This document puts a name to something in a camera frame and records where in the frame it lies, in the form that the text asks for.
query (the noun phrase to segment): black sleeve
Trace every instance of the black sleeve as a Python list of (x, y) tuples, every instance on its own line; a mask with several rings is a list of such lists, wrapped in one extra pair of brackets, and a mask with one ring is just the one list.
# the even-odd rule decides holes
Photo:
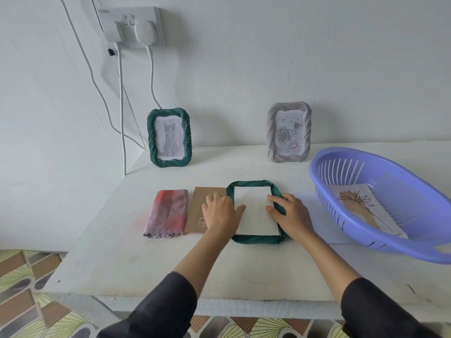
[(99, 338), (182, 338), (197, 306), (193, 286), (182, 275), (169, 273), (127, 319), (101, 330)]
[(440, 338), (365, 278), (347, 286), (341, 314), (350, 338)]

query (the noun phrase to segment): brown cardboard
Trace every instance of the brown cardboard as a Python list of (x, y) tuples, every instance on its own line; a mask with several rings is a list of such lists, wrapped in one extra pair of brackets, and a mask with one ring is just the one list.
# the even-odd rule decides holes
[(188, 217), (185, 225), (186, 233), (205, 233), (206, 224), (202, 213), (202, 204), (205, 203), (206, 196), (213, 193), (219, 193), (226, 196), (225, 187), (196, 187), (194, 189), (193, 199), (189, 206)]

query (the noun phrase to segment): silver picture frame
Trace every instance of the silver picture frame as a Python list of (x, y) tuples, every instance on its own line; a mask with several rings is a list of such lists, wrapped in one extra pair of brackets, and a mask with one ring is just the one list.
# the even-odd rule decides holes
[(300, 162), (310, 152), (312, 109), (306, 102), (276, 103), (267, 118), (268, 156), (272, 162)]

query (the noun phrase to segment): white table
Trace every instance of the white table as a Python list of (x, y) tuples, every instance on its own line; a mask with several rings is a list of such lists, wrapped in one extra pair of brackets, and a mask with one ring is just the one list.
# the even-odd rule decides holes
[[(236, 180), (273, 181), (281, 192), (312, 192), (312, 145), (301, 163), (274, 164), (266, 146), (193, 149), (183, 168), (160, 169), (145, 151), (78, 240), (43, 292), (99, 326), (132, 311), (200, 239), (143, 237), (156, 193)], [(451, 196), (451, 142), (346, 144), (392, 159)], [(451, 321), (451, 266), (388, 255), (357, 244), (332, 247), (421, 321)], [(341, 318), (340, 308), (307, 252), (294, 241), (278, 246), (230, 242), (206, 282), (196, 314)]]

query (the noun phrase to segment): green picture frame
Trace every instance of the green picture frame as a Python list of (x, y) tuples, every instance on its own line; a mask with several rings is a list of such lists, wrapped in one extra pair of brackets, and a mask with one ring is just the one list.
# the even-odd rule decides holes
[[(226, 193), (227, 195), (232, 198), (233, 203), (235, 203), (234, 199), (234, 188), (238, 187), (262, 187), (262, 186), (269, 186), (271, 188), (271, 194), (273, 196), (280, 197), (280, 191), (274, 183), (268, 180), (253, 180), (253, 181), (234, 181), (231, 183), (227, 189)], [(279, 211), (282, 215), (286, 214), (285, 209), (280, 206), (277, 203), (273, 203), (274, 208)], [(288, 238), (288, 234), (283, 231), (283, 229), (280, 227), (279, 224), (277, 224), (277, 227), (279, 228), (279, 235), (278, 236), (257, 236), (257, 235), (233, 235), (232, 240), (234, 240), (237, 243), (242, 244), (280, 244), (283, 241), (285, 241), (286, 238)]]
[[(158, 147), (156, 143), (155, 119), (158, 117), (178, 116), (182, 119), (183, 128), (183, 159), (162, 160), (158, 158)], [(147, 132), (149, 140), (150, 160), (158, 167), (183, 167), (186, 166), (193, 156), (191, 144), (191, 127), (189, 125), (189, 115), (185, 109), (154, 109), (147, 116)]]

